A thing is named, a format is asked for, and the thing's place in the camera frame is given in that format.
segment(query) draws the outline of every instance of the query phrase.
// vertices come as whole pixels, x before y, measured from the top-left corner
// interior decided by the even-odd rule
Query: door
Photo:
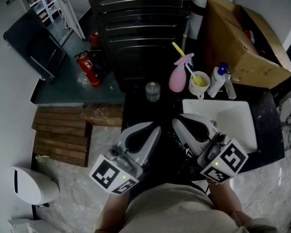
[[[74,30],[74,32],[81,38],[85,39],[83,31],[79,25],[76,15],[72,9],[70,0],[54,0],[56,6],[58,6],[68,26]]]

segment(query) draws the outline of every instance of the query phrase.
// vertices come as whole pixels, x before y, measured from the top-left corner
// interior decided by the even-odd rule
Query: beige shirt
[[[127,210],[121,233],[276,233],[266,218],[237,226],[213,209],[211,200],[187,185],[163,184],[136,197]]]

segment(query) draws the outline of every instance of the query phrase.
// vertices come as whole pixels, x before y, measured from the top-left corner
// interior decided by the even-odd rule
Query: pink spray bottle
[[[183,91],[186,83],[186,73],[184,70],[184,66],[186,63],[192,63],[191,59],[194,56],[193,53],[187,54],[180,59],[178,59],[177,62],[175,62],[175,65],[177,67],[175,70],[172,72],[169,78],[169,88],[173,92],[181,92]]]

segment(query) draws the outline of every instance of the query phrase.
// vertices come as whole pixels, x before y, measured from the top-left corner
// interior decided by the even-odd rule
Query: sink basin
[[[235,138],[247,153],[257,151],[256,131],[247,102],[187,99],[182,104],[184,113],[214,120],[218,131]]]

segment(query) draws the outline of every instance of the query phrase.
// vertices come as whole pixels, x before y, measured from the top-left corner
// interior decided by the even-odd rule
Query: yellow brush handle
[[[175,42],[172,42],[174,47],[177,49],[177,51],[181,54],[181,56],[185,56],[184,52],[181,50],[181,48],[178,47],[178,45]]]

